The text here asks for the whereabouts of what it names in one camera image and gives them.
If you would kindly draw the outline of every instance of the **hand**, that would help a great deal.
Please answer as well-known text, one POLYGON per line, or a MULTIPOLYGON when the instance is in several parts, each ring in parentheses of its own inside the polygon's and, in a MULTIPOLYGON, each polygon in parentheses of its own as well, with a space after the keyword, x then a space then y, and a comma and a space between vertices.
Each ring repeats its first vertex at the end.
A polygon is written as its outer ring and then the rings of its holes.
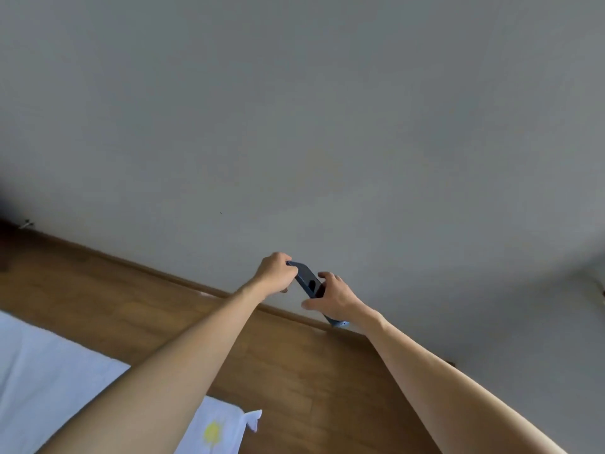
POLYGON ((263 298, 287 289, 298 274, 298 267, 287 266, 285 263, 291 259, 285 253, 271 253, 262 259, 256 274, 248 283, 256 287, 263 298))
POLYGON ((334 320, 355 322, 359 313, 367 308, 355 293, 343 282, 343 279, 331 272, 320 272, 319 277, 326 281, 326 292, 322 298, 312 298, 302 302, 308 311, 319 311, 334 320))

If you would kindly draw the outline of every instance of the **left hand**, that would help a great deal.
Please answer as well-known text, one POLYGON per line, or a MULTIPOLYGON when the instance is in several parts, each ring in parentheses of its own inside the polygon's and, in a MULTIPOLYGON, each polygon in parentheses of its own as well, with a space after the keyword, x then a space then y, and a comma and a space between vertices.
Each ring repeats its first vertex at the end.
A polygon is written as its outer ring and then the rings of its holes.
POLYGON ((291 259, 292 257, 285 253, 271 253, 271 255, 262 259, 249 284, 257 287, 263 297, 288 288, 288 285, 298 274, 298 267, 287 266, 285 263, 291 259))

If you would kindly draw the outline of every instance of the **wooden floor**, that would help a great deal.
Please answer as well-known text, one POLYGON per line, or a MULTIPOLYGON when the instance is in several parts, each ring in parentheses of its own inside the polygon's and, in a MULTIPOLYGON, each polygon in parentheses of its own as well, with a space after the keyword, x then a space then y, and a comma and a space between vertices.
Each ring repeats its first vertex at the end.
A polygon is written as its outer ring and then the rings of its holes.
MULTIPOLYGON (((0 309, 126 363, 220 302, 0 226, 0 309)), ((253 314, 209 395, 263 410, 242 453, 439 453, 365 339, 269 313, 253 314)))

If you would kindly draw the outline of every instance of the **forearm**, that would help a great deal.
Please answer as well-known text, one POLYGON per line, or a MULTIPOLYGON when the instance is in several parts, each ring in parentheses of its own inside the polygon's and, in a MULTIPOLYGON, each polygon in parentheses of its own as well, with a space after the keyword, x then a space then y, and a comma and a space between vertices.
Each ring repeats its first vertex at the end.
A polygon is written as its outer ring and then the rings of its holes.
POLYGON ((372 342, 443 454, 559 454, 540 430, 367 306, 354 322, 372 342))
POLYGON ((244 286, 133 367, 82 409, 41 453, 172 453, 256 305, 244 286))

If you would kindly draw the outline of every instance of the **wooden baseboard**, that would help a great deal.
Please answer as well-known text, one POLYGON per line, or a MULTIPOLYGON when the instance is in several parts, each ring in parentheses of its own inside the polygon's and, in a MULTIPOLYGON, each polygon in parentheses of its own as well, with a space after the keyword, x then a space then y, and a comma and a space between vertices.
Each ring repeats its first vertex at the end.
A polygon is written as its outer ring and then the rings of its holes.
MULTIPOLYGON (((4 225, 4 227, 6 227, 6 228, 11 228, 13 231, 16 231, 18 228, 17 225, 15 225, 14 223, 3 220, 1 218, 0 218, 0 224, 4 225)), ((204 284, 201 284, 198 282, 193 282, 191 280, 187 280, 182 277, 178 277, 176 275, 167 274, 165 272, 158 271, 157 269, 153 269, 152 267, 143 266, 138 263, 133 263, 132 261, 128 261, 127 259, 122 259, 122 258, 118 258, 118 257, 112 256, 112 255, 108 255, 107 253, 103 253, 98 250, 91 249, 84 245, 69 242, 67 240, 61 239, 56 236, 51 236, 49 234, 43 233, 43 232, 35 230, 35 229, 26 228, 26 229, 19 230, 19 232, 27 233, 29 236, 32 236, 35 238, 40 238, 47 242, 70 247, 77 251, 87 253, 88 255, 94 255, 96 257, 111 261, 112 263, 117 263, 118 265, 130 267, 132 269, 136 269, 137 271, 144 272, 146 274, 161 278, 168 282, 171 282, 171 283, 174 283, 174 284, 177 284, 177 285, 180 285, 180 286, 183 286, 183 287, 186 287, 186 288, 198 291, 198 292, 206 293, 208 295, 211 295, 211 296, 214 296, 217 298, 227 298, 227 297, 231 296, 231 293, 223 291, 223 290, 219 290, 218 288, 213 288, 208 285, 204 285, 204 284)), ((341 328, 332 328, 328 323, 324 323, 322 321, 315 320, 313 318, 305 317, 304 315, 299 315, 297 313, 284 311, 283 309, 279 309, 278 307, 261 304, 258 306, 258 310, 269 313, 271 315, 276 315, 277 317, 286 318, 288 320, 302 323, 304 325, 308 325, 313 328, 325 330, 332 334, 348 336, 350 338, 363 339, 364 341, 367 341, 367 338, 365 336, 363 336, 359 333, 356 333, 354 331, 344 330, 341 328)))

